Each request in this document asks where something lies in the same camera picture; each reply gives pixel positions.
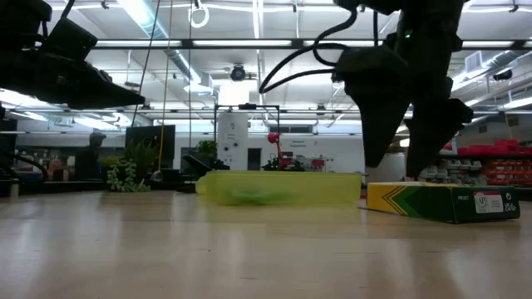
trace table surface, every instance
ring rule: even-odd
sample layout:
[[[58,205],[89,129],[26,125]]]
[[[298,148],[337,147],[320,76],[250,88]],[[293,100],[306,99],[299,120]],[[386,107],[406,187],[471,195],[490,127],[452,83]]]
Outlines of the table surface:
[[[0,298],[530,298],[520,221],[214,208],[195,195],[53,194],[0,205]]]

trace crayola box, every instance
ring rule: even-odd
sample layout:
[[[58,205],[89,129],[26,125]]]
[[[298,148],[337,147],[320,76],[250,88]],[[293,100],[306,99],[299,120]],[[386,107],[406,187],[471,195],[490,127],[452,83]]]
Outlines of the crayola box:
[[[520,217],[513,187],[370,183],[367,208],[445,223],[474,223]]]

